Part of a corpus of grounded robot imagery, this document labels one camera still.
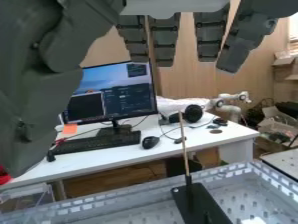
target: computer mouse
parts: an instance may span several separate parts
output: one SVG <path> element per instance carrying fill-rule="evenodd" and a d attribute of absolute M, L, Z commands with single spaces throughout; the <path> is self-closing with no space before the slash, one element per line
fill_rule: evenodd
<path fill-rule="evenodd" d="M 154 137 L 154 136 L 146 137 L 142 140 L 142 148 L 152 149 L 158 144 L 158 142 L 160 142 L 158 137 Z"/>

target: window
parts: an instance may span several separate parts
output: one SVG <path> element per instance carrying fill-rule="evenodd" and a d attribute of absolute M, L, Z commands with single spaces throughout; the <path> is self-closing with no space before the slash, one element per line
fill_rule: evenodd
<path fill-rule="evenodd" d="M 290 41 L 298 41 L 298 13 L 290 17 Z"/>
<path fill-rule="evenodd" d="M 298 13 L 290 17 L 289 26 L 289 37 L 290 37 L 290 51 L 293 53 L 298 52 Z"/>

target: transparent plastic box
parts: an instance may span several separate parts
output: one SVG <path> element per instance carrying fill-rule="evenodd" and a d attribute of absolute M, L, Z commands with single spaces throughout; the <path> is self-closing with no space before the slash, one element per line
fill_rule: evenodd
<path fill-rule="evenodd" d="M 0 193 L 1 215 L 55 202 L 52 186 L 45 183 L 13 188 Z"/>

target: keyboard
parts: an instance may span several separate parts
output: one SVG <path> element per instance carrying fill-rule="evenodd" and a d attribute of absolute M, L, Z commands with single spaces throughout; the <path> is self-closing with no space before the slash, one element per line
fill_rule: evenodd
<path fill-rule="evenodd" d="M 128 145 L 138 145 L 141 142 L 141 131 L 121 133 L 116 135 L 97 136 L 92 138 L 75 139 L 63 142 L 52 150 L 53 155 L 64 155 L 76 152 L 87 152 Z"/>

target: orange object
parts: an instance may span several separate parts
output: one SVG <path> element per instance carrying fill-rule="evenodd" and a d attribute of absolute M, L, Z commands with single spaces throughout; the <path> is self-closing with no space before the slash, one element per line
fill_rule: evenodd
<path fill-rule="evenodd" d="M 63 134 L 76 134 L 77 133 L 77 124 L 65 124 L 63 129 Z"/>

